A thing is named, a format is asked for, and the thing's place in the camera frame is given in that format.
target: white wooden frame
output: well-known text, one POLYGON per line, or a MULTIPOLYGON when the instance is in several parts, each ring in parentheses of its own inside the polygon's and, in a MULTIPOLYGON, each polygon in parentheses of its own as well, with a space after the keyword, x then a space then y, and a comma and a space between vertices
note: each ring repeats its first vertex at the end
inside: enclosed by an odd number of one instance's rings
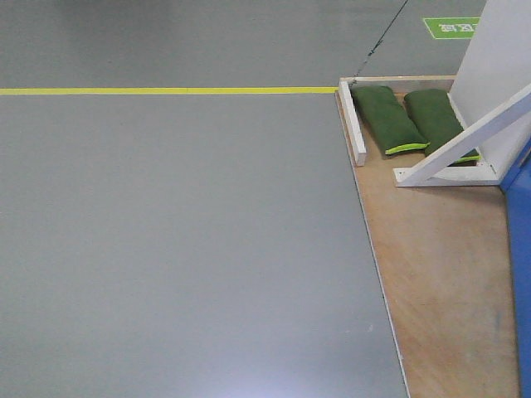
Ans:
MULTIPOLYGON (((454 76, 342 78, 339 82, 337 96, 339 97, 339 111, 343 114, 343 119, 347 121, 345 123, 345 137, 348 139, 350 134, 355 134, 356 137, 356 139, 351 138, 348 142, 349 149, 352 147, 351 162, 353 166, 364 164, 366 151, 358 116, 350 97, 349 85, 387 85, 397 93, 408 93, 426 88, 449 91, 453 79, 454 76), (357 156, 361 150, 365 151, 362 158, 357 156)), ((450 100, 457 118, 466 127, 451 96, 450 100)), ((395 168, 393 171, 397 187, 499 185, 504 176, 494 170, 488 159, 482 159, 473 167, 447 167, 447 165, 478 147, 486 139, 496 135, 530 111, 531 85, 528 85, 415 166, 395 168)))

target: white board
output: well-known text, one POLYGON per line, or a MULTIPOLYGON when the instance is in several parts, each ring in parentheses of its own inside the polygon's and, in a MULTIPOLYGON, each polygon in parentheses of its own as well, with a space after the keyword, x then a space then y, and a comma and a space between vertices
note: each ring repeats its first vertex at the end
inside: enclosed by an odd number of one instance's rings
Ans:
MULTIPOLYGON (((531 83, 531 2, 487 2, 451 97, 470 125, 531 83)), ((531 115, 485 141, 480 150, 503 176, 531 135, 531 115)))

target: yellow floor line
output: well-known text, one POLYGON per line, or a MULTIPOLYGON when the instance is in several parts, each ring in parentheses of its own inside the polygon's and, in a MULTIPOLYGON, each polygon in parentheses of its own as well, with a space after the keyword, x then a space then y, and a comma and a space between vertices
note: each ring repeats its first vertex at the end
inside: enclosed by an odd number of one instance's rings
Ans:
POLYGON ((58 87, 0 89, 0 95, 327 94, 337 87, 58 87))

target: gray vinyl flooring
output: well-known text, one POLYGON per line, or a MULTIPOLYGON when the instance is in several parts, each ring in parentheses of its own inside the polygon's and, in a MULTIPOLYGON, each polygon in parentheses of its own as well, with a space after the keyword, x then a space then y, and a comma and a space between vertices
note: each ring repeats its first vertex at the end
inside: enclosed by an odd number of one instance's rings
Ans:
MULTIPOLYGON (((402 0, 7 0, 2 87, 337 85, 402 0)), ((467 40, 422 17, 479 16, 485 0, 410 0, 364 75, 455 74, 467 40)))
MULTIPOLYGON (((336 85, 398 1, 7 1, 0 86, 336 85)), ((366 75, 455 73, 412 0, 366 75)), ((0 396, 405 397, 332 95, 0 98, 0 396)))

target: wooden platform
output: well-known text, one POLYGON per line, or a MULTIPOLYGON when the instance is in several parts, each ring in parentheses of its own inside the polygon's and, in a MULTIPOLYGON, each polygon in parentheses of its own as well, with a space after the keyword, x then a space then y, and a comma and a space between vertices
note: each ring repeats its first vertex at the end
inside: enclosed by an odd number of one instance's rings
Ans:
POLYGON ((368 147, 356 168, 412 398, 519 396, 509 241, 497 187, 396 188, 368 147))

